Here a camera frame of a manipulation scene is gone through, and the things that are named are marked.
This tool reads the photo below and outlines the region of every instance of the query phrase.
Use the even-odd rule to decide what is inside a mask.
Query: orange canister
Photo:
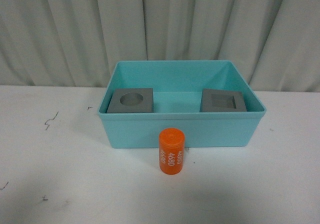
[[[185,134],[177,128],[167,128],[159,134],[160,169],[174,175],[181,171],[184,164]]]

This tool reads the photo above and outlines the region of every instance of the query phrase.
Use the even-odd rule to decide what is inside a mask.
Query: white table
[[[1,224],[320,223],[320,93],[257,91],[246,147],[190,148],[170,176],[156,148],[111,148],[104,92],[0,86]]]

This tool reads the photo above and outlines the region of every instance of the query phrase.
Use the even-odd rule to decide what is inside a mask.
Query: foam block with square hole
[[[106,113],[152,113],[154,91],[152,88],[115,89]]]
[[[200,112],[246,112],[240,91],[203,89]]]

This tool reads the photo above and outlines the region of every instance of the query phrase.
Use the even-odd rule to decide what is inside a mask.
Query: teal plastic bin
[[[153,113],[106,113],[118,88],[153,88]],[[247,112],[200,112],[202,90],[240,91]],[[227,60],[120,61],[98,109],[113,148],[157,148],[159,133],[182,130],[185,146],[242,147],[266,108]]]

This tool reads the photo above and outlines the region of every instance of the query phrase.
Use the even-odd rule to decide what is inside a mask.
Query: white curtain
[[[320,92],[320,0],[0,0],[0,84],[105,87],[121,60],[231,60]]]

